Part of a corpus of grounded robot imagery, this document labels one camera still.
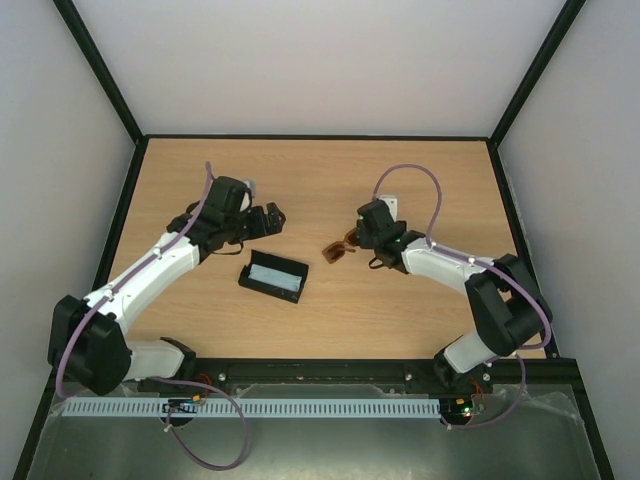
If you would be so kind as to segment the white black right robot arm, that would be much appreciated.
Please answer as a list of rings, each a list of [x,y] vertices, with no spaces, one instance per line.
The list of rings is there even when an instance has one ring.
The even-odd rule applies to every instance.
[[[355,243],[374,252],[370,267],[425,277],[467,297],[474,329],[434,357],[434,374],[445,390],[460,390],[482,364],[519,350],[543,349],[551,340],[551,312],[523,262],[471,256],[409,231],[404,221],[359,217]]]

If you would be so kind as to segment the brown translucent sunglasses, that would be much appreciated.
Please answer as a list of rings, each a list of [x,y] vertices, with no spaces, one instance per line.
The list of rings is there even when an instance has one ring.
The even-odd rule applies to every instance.
[[[324,259],[329,264],[334,264],[347,253],[354,253],[357,247],[357,229],[348,231],[342,240],[331,243],[322,250]]]

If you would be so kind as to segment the light blue cleaning cloth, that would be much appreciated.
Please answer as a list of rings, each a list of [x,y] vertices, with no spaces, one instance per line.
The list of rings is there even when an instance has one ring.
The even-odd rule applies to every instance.
[[[258,264],[251,266],[248,278],[290,292],[298,292],[302,281],[300,276]]]

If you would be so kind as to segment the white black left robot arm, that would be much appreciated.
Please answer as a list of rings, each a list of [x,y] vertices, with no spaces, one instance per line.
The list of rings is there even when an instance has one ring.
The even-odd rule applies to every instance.
[[[117,278],[82,298],[61,299],[54,308],[48,349],[57,394],[70,397],[65,380],[106,395],[125,381],[179,375],[192,351],[168,337],[127,340],[137,317],[172,283],[225,244],[241,245],[278,234],[285,222],[275,203],[235,213],[192,204]]]

